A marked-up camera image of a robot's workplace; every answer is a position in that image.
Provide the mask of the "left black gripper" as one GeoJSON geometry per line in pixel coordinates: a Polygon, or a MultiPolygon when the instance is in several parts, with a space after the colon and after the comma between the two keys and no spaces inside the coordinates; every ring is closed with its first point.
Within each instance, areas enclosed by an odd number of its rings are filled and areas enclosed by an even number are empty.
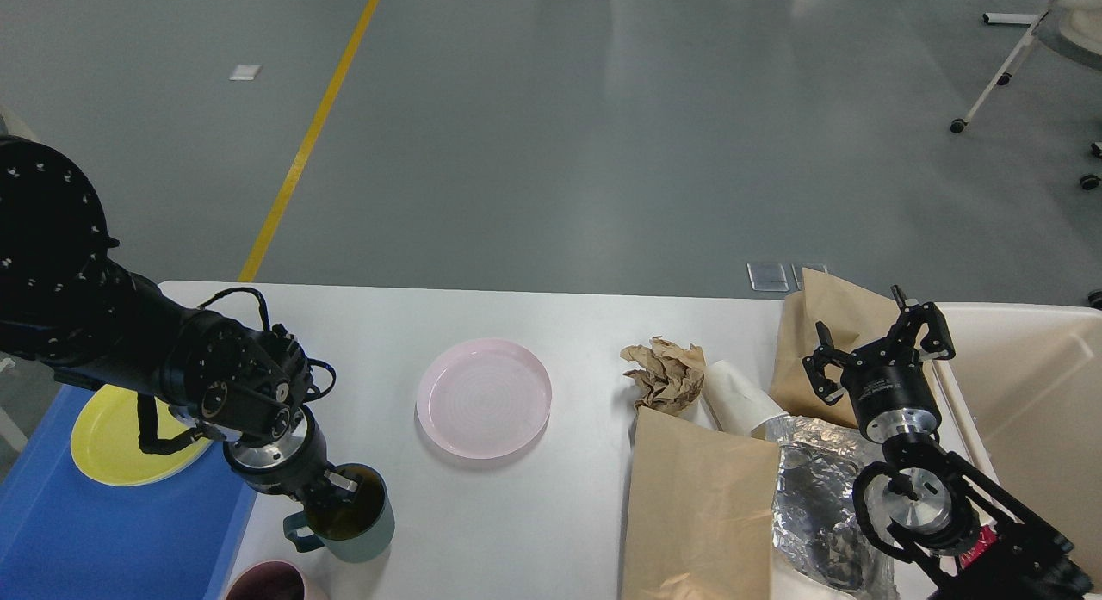
{"type": "Polygon", "coordinates": [[[329,462],[327,442],[311,411],[298,411],[287,433],[276,442],[247,447],[225,443],[224,458],[233,473],[253,491],[298,502],[318,499],[329,486],[334,499],[355,499],[361,478],[329,462]]]}

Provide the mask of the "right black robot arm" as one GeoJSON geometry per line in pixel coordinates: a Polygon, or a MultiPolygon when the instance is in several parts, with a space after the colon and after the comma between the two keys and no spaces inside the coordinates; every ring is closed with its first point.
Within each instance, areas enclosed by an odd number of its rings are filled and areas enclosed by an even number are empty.
{"type": "Polygon", "coordinates": [[[851,488],[858,529],[894,560],[915,564],[937,599],[1082,599],[1089,575],[1071,560],[1074,543],[963,456],[941,446],[942,415],[923,365],[957,355],[939,306],[907,298],[884,338],[838,349],[815,322],[815,349],[802,358],[823,403],[847,397],[858,433],[879,461],[851,488]]]}

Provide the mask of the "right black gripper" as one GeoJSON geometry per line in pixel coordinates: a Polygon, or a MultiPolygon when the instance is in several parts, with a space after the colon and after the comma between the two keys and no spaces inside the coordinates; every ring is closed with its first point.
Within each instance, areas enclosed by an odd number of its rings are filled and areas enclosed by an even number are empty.
{"type": "Polygon", "coordinates": [[[815,397],[827,406],[834,406],[845,388],[858,432],[877,444],[898,435],[938,433],[942,416],[926,381],[923,362],[957,356],[939,306],[910,300],[898,285],[892,286],[892,297],[899,314],[882,338],[879,349],[843,352],[834,345],[827,323],[815,321],[818,345],[810,356],[802,358],[815,397]],[[843,371],[843,387],[827,376],[827,366],[843,371]]]}

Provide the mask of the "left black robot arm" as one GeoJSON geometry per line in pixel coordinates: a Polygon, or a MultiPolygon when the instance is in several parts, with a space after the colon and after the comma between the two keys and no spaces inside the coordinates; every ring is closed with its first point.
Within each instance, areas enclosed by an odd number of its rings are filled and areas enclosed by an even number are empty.
{"type": "Polygon", "coordinates": [[[1,144],[3,352],[47,365],[55,381],[134,392],[143,454],[222,442],[233,472],[263,494],[307,505],[350,502],[361,488],[326,456],[307,404],[322,399],[298,338],[270,315],[260,328],[180,306],[114,262],[90,180],[47,144],[6,133],[1,144]]]}

